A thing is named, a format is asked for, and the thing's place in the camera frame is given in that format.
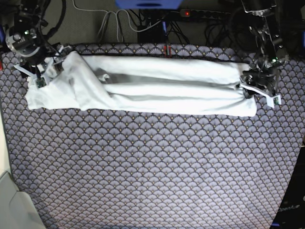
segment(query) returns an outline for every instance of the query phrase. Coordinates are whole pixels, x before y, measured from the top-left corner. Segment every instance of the gray floor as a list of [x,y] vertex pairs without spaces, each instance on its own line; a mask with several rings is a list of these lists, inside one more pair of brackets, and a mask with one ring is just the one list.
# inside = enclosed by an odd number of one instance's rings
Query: gray floor
[[[115,0],[75,0],[80,8],[84,9],[103,9],[117,11],[119,8],[115,5]],[[218,4],[217,0],[184,0],[181,8],[185,9],[202,9],[202,10],[223,10],[226,9]],[[60,16],[61,0],[52,0],[46,13],[46,20],[49,22],[49,27],[54,26]],[[51,43],[60,42],[62,44],[70,43],[90,43],[97,42],[97,32],[102,23],[104,12],[85,12],[76,10],[73,7],[72,0],[67,0],[67,12],[64,22],[54,37],[51,38]],[[122,13],[121,16],[122,28],[126,42],[137,42],[137,33],[133,32],[127,22],[127,16]],[[185,24],[181,23],[182,31],[189,38],[192,44],[205,44],[203,36],[204,25],[201,23]],[[177,38],[170,37],[172,43],[177,43]],[[105,34],[103,42],[117,42],[116,39],[116,22],[112,15],[108,30]]]

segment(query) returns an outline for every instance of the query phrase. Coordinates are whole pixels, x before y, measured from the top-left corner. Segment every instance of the folded white towel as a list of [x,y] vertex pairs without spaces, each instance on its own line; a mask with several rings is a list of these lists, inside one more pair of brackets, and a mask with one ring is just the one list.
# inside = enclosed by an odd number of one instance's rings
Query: folded white towel
[[240,75],[245,63],[70,53],[49,85],[29,85],[29,109],[78,108],[186,115],[255,116]]

